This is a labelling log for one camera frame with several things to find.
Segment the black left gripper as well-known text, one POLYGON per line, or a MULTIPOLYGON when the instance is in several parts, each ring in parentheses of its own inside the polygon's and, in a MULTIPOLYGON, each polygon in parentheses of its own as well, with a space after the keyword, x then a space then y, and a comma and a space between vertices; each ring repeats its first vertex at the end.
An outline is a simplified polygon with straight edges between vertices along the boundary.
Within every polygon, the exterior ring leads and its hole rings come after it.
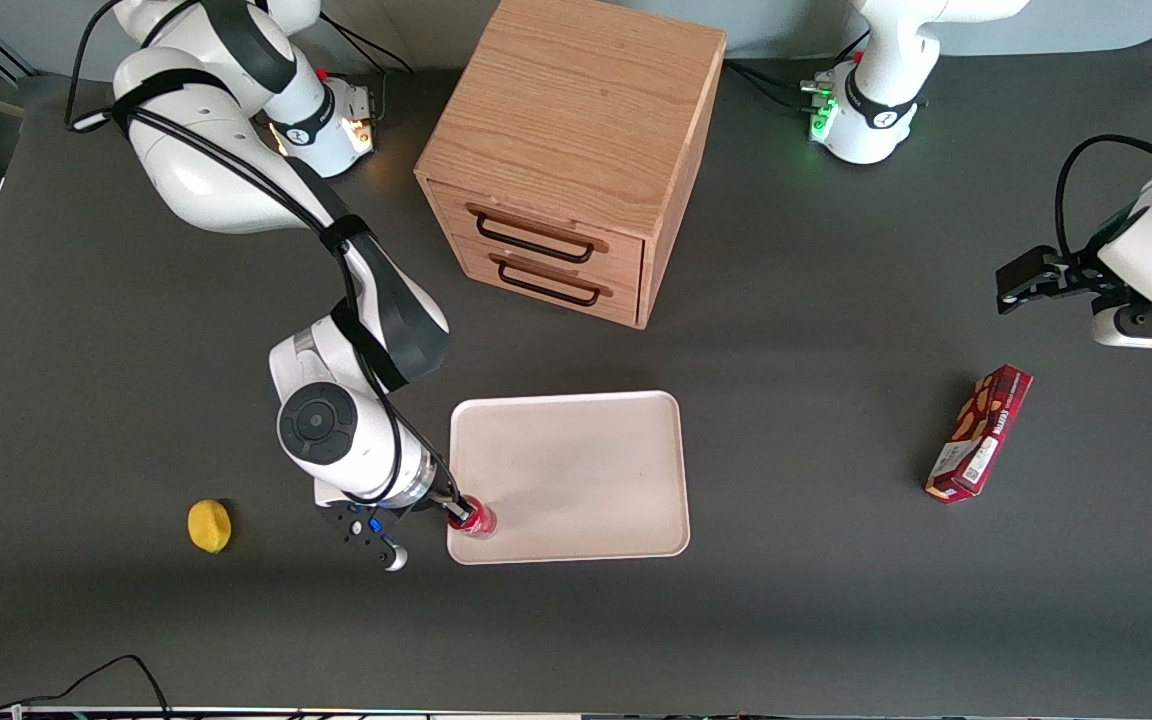
POLYGON ((1068 242, 1059 242, 1059 251, 1033 247, 1011 259, 996 270, 998 314, 1014 313, 1036 300, 1069 300, 1083 293, 1101 301, 1128 301, 1128 285, 1100 258, 1108 243, 1091 240, 1074 251, 1068 242))

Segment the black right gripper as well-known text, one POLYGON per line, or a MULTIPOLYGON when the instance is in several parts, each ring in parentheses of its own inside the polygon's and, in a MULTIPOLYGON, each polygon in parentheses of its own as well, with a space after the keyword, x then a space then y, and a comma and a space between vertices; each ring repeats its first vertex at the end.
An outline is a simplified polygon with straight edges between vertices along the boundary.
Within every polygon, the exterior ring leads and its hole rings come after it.
POLYGON ((447 523, 453 529, 465 529, 467 511, 476 511, 473 498, 460 495, 456 483, 449 477, 435 477, 426 492, 426 500, 444 507, 447 523))

